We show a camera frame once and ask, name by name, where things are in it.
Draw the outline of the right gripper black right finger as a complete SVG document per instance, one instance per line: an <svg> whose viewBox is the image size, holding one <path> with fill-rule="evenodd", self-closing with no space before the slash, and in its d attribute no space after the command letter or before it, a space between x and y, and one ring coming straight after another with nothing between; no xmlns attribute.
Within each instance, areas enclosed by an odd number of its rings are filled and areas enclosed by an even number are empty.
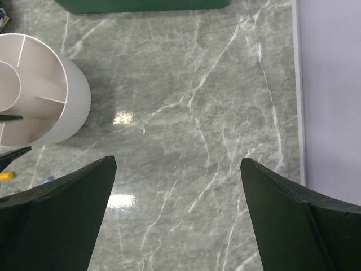
<svg viewBox="0 0 361 271"><path fill-rule="evenodd" d="M242 159L240 170L264 270L360 270L360 206L251 158Z"/></svg>

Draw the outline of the white round pen holder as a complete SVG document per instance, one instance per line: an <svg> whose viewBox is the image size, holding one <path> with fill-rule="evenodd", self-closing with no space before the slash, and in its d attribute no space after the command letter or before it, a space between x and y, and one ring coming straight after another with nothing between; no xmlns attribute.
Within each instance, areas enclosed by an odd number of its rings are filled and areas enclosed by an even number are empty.
<svg viewBox="0 0 361 271"><path fill-rule="evenodd" d="M82 71L44 42L1 35L1 146L42 147L67 140L85 123L91 92Z"/></svg>

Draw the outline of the white pen blue cap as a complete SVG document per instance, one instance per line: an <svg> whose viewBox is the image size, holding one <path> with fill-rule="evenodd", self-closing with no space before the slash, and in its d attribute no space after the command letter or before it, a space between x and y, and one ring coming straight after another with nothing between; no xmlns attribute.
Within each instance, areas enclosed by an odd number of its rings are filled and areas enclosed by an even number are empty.
<svg viewBox="0 0 361 271"><path fill-rule="evenodd" d="M43 182L42 182L42 184L45 184L45 183L48 183L48 182L51 182L51 181L53 181L55 179L55 177L54 176L48 176Z"/></svg>

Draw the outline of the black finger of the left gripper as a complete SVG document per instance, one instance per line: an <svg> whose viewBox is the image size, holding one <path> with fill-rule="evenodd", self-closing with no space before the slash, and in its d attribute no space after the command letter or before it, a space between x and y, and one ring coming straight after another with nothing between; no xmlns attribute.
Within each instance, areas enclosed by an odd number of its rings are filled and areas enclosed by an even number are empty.
<svg viewBox="0 0 361 271"><path fill-rule="evenodd" d="M12 150L8 152L4 152L0 154L0 171L3 171L6 167L8 167L14 160L25 155L29 151L31 151L31 147L24 147L17 150Z"/></svg>
<svg viewBox="0 0 361 271"><path fill-rule="evenodd" d="M19 115L0 114L0 121L16 121L22 120L23 117Z"/></svg>

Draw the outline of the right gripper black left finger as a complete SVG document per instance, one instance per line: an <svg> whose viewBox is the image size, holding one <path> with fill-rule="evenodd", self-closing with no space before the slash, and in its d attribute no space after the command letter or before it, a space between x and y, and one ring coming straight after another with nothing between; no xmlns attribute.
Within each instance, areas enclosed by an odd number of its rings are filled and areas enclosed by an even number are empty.
<svg viewBox="0 0 361 271"><path fill-rule="evenodd" d="M117 165L105 156L1 198L1 270L87 270Z"/></svg>

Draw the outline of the white pen yellow cap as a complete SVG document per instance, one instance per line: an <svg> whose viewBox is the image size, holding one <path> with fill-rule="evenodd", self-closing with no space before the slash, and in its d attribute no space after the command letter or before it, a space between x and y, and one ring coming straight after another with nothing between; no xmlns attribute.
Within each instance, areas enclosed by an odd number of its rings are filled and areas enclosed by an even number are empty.
<svg viewBox="0 0 361 271"><path fill-rule="evenodd" d="M7 181L11 180L15 177L14 172L3 172L0 173L0 181Z"/></svg>

